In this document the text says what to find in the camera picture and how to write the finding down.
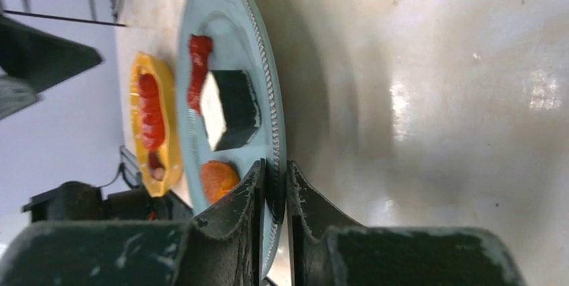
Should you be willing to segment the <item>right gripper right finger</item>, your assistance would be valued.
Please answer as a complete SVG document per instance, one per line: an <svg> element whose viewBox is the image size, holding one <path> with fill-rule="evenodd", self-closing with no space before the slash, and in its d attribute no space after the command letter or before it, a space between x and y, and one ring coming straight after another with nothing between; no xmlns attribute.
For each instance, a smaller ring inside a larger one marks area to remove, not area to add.
<svg viewBox="0 0 569 286"><path fill-rule="evenodd" d="M287 165L293 285L524 285L509 249L472 227L367 227Z"/></svg>

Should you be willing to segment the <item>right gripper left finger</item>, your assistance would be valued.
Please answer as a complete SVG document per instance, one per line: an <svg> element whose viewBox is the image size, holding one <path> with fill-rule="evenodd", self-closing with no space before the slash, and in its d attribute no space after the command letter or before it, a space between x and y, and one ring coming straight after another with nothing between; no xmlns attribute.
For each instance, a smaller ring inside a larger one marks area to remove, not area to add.
<svg viewBox="0 0 569 286"><path fill-rule="evenodd" d="M240 184L186 221L47 221L1 258L2 285L258 285L263 184L255 161Z"/></svg>

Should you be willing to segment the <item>grey-blue plate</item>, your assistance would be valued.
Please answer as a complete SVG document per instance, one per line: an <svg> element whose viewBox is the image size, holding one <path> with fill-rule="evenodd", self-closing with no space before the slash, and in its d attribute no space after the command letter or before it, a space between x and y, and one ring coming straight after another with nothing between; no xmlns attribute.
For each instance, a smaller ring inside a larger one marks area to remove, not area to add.
<svg viewBox="0 0 569 286"><path fill-rule="evenodd" d="M193 35L212 39L210 69L242 70L248 74L258 106L259 127L239 148L211 149L203 114L187 104L187 89L193 75L189 40ZM254 0L186 0L178 38L177 124L194 212L201 213L211 205L204 196L199 176L202 164L209 160L226 161L244 175L254 161L264 159L267 174L261 271L267 275L277 254L285 212L287 148L278 73L262 16Z"/></svg>

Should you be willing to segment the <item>yellow scalloped plate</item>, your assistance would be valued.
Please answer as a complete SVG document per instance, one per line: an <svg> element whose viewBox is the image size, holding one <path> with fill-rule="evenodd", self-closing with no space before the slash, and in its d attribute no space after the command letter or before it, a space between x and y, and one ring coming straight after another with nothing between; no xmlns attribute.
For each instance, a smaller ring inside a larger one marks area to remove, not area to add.
<svg viewBox="0 0 569 286"><path fill-rule="evenodd" d="M153 179L149 174L148 153L142 144L141 109L139 107L138 78L141 74L150 73L154 76L159 90L162 117L165 127L165 139L156 150L165 166L165 176L162 181ZM142 182L152 197L165 195L182 176L183 164L176 128L175 84L169 67L149 54L138 52L130 69L129 84L129 113L130 125L134 137L134 154L142 173Z"/></svg>

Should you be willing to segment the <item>small red sausage piece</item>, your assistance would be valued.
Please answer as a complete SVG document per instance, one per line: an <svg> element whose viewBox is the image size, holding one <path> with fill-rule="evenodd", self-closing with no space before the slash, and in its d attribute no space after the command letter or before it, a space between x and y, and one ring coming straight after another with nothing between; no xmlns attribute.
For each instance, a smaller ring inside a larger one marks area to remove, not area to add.
<svg viewBox="0 0 569 286"><path fill-rule="evenodd" d="M213 51L213 41L207 36L191 34L189 38L191 77L187 88L187 104L197 115L202 116L200 108L201 92L205 77L209 72L208 60Z"/></svg>

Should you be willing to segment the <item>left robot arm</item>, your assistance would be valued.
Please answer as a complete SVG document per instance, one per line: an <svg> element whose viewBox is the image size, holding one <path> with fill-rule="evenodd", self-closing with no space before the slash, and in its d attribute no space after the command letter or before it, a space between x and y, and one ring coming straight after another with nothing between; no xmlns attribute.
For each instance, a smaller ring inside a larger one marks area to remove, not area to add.
<svg viewBox="0 0 569 286"><path fill-rule="evenodd" d="M1 119L40 100L40 93L103 62L90 46L1 16Z"/></svg>

